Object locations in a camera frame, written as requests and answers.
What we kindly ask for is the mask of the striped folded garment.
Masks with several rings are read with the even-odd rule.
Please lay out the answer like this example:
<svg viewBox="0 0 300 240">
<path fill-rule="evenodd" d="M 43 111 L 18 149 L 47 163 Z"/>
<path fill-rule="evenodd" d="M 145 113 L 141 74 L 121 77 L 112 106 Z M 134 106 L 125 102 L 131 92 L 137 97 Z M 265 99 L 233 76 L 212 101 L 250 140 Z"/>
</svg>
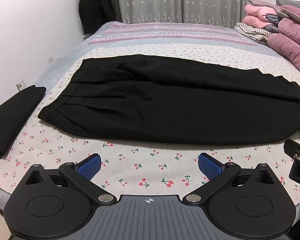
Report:
<svg viewBox="0 0 300 240">
<path fill-rule="evenodd" d="M 270 32 L 265 29 L 254 28 L 245 23 L 237 23 L 234 26 L 235 31 L 239 32 L 240 34 L 248 37 L 249 39 L 255 41 L 259 44 L 267 45 L 268 43 L 268 36 Z"/>
</svg>

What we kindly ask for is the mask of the pink folded clothes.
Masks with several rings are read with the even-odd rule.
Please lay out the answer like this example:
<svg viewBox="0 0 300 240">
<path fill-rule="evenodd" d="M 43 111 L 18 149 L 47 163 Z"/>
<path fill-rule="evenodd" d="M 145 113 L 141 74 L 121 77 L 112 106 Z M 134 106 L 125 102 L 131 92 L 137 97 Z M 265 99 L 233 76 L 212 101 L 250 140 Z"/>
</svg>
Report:
<svg viewBox="0 0 300 240">
<path fill-rule="evenodd" d="M 279 22 L 286 17 L 276 5 L 256 0 L 248 0 L 244 7 L 246 16 L 242 22 L 270 33 L 279 33 Z"/>
</svg>

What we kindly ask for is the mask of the folded black garment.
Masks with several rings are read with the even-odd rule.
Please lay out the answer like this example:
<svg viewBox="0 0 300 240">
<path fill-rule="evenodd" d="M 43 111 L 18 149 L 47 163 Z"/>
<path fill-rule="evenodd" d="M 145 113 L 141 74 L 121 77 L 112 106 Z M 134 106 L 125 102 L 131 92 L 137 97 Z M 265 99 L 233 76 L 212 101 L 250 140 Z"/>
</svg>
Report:
<svg viewBox="0 0 300 240">
<path fill-rule="evenodd" d="M 45 87 L 32 85 L 0 105 L 0 158 L 8 152 L 45 92 Z"/>
</svg>

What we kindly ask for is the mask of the pink striped blanket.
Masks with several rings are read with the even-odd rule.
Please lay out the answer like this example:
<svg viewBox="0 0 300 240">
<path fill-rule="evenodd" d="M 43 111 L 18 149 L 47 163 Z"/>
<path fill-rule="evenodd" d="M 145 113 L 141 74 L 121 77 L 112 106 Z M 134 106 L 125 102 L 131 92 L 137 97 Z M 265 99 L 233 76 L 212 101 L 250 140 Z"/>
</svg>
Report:
<svg viewBox="0 0 300 240">
<path fill-rule="evenodd" d="M 190 23 L 140 23 L 124 24 L 114 22 L 107 30 L 98 34 L 89 43 L 109 43 L 147 38 L 192 38 L 231 42 L 254 46 L 255 43 L 239 35 L 234 29 L 204 24 Z"/>
</svg>

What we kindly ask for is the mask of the white wall socket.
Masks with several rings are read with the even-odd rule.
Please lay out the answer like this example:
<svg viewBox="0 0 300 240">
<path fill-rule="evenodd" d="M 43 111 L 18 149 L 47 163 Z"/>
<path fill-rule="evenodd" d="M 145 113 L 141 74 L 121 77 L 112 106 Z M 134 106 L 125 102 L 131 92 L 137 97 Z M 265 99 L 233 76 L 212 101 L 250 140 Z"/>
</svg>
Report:
<svg viewBox="0 0 300 240">
<path fill-rule="evenodd" d="M 21 90 L 23 90 L 24 88 L 26 88 L 25 82 L 24 80 L 21 80 L 18 84 L 17 84 L 17 89 L 20 92 Z"/>
</svg>

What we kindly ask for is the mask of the black pants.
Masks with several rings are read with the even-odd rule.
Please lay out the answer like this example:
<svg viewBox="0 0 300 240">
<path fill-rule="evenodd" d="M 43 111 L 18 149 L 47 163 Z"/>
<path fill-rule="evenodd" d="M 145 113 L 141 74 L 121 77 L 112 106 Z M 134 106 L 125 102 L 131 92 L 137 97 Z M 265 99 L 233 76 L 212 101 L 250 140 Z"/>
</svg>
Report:
<svg viewBox="0 0 300 240">
<path fill-rule="evenodd" d="M 172 57 L 86 59 L 39 118 L 83 138 L 251 145 L 300 131 L 300 86 Z"/>
</svg>

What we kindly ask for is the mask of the dark hanging clothes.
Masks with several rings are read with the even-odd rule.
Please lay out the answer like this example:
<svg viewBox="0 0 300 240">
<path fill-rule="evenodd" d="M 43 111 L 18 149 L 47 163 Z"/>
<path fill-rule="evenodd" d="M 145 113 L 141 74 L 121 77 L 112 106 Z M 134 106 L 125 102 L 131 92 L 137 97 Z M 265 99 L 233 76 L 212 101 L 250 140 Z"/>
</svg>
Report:
<svg viewBox="0 0 300 240">
<path fill-rule="evenodd" d="M 79 18 L 84 34 L 94 34 L 108 22 L 121 22 L 119 0 L 79 0 Z"/>
</svg>

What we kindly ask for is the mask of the grey star curtain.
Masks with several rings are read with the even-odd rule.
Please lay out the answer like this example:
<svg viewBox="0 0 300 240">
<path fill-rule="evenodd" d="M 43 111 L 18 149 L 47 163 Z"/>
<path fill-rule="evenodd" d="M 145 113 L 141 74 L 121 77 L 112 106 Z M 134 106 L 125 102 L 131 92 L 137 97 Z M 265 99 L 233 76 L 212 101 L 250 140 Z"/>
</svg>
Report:
<svg viewBox="0 0 300 240">
<path fill-rule="evenodd" d="M 245 16 L 246 0 L 119 0 L 124 23 L 195 23 L 232 28 Z"/>
</svg>

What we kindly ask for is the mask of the mauve folded duvet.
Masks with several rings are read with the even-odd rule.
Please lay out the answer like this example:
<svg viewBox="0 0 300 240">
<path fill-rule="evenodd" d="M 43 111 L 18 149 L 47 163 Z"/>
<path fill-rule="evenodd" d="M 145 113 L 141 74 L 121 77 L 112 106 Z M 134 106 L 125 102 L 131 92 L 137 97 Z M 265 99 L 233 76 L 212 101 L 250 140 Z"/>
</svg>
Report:
<svg viewBox="0 0 300 240">
<path fill-rule="evenodd" d="M 268 46 L 300 72 L 300 1 L 276 0 L 276 5 L 287 17 L 279 22 L 279 32 L 268 36 Z"/>
</svg>

